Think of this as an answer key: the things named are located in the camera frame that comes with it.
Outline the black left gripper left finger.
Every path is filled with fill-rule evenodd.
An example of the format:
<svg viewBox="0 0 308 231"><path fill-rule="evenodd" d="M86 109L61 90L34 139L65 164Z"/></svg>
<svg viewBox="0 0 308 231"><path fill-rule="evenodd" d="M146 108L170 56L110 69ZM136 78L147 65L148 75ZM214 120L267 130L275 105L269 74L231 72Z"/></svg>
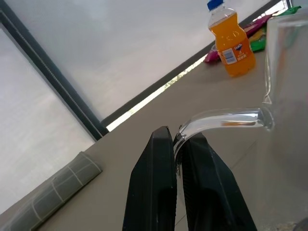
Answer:
<svg viewBox="0 0 308 231"><path fill-rule="evenodd" d="M173 140L162 126L152 132L131 172L122 231L174 231L176 205Z"/></svg>

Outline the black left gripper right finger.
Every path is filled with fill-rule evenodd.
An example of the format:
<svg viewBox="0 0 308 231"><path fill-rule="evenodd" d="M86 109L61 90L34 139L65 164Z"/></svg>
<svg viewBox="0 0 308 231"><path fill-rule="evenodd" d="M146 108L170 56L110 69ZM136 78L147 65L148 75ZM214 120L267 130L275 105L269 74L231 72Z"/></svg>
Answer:
<svg viewBox="0 0 308 231"><path fill-rule="evenodd" d="M229 167L198 133L180 150L189 231L257 231Z"/></svg>

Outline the clear glass mug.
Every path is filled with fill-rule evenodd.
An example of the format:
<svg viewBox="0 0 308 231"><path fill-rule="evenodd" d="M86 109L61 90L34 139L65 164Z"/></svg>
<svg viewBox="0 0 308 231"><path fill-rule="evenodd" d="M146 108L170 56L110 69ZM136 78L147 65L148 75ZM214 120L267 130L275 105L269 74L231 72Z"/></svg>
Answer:
<svg viewBox="0 0 308 231"><path fill-rule="evenodd" d="M195 134L214 128L265 128L262 153L280 165L308 167L308 8L267 23L265 95L260 106L205 111L182 125L174 155Z"/></svg>

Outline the grey checked folded cloth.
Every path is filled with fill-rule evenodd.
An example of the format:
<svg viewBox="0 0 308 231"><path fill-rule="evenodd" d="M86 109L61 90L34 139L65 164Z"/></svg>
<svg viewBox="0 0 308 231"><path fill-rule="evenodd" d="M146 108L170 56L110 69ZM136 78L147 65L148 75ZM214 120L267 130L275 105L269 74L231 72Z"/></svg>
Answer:
<svg viewBox="0 0 308 231"><path fill-rule="evenodd" d="M98 163L85 152L80 152L18 209L13 217L0 227L0 231L36 230L102 171Z"/></svg>

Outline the orange soda bottle blue cap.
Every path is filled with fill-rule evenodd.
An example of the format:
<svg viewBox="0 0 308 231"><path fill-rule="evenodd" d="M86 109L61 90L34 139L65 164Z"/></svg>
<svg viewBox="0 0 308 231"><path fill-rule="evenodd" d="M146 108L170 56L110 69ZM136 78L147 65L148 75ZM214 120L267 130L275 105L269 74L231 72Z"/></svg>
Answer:
<svg viewBox="0 0 308 231"><path fill-rule="evenodd" d="M246 74L255 67L256 58L246 32L238 24L238 14L224 5L224 0L208 0L211 13L208 29L215 36L215 46L231 77Z"/></svg>

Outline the green snack packet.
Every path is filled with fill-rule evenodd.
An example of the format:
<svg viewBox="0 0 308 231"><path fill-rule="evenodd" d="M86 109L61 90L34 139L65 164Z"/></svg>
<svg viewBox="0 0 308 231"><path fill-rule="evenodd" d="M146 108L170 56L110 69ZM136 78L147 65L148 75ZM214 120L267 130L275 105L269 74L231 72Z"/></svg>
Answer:
<svg viewBox="0 0 308 231"><path fill-rule="evenodd" d="M299 9L301 9L301 6L295 6L292 7L286 11L284 11L281 14L278 14L276 16L271 16L271 18L277 18L281 16L286 15L293 15L296 14ZM262 27L259 28L248 40L250 42L250 47L253 53L259 52L265 49L266 47L266 36L267 36L267 22L268 19L265 21L265 23L262 24Z"/></svg>

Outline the pink snack packet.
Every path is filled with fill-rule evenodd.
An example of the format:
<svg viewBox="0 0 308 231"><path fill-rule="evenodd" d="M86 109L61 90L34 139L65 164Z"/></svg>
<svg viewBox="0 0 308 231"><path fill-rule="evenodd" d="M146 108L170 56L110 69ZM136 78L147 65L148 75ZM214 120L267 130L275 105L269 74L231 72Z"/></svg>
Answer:
<svg viewBox="0 0 308 231"><path fill-rule="evenodd" d="M246 32L246 35L248 38L253 36L259 29L261 29L262 26L265 25L265 23L272 17L272 14L262 16L260 18L257 18L253 22L247 24L243 27L243 30ZM218 51L216 49L216 44L214 44L207 56L204 59L205 63L211 63L216 62L220 59L220 56L218 54Z"/></svg>

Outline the dark window frame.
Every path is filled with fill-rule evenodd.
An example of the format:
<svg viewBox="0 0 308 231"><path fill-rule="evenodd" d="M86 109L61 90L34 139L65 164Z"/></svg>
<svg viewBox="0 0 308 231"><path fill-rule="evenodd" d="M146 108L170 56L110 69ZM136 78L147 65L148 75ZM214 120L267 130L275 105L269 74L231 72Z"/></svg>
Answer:
<svg viewBox="0 0 308 231"><path fill-rule="evenodd" d="M26 54L26 57L30 59L30 63L38 68L42 73L43 79L51 88L53 88L55 93L58 94L58 97L65 103L66 107L77 118L81 126L94 141L98 141L108 134L108 125L165 85L180 72L184 71L197 60L205 56L213 46L213 43L210 43L136 97L125 103L107 118L99 121L94 115L94 112L91 111L89 106L81 99L74 87L69 83L38 42L29 33L28 29L8 6L5 0L0 0L0 24L3 24L4 28L8 31L8 34L12 36L13 40Z"/></svg>

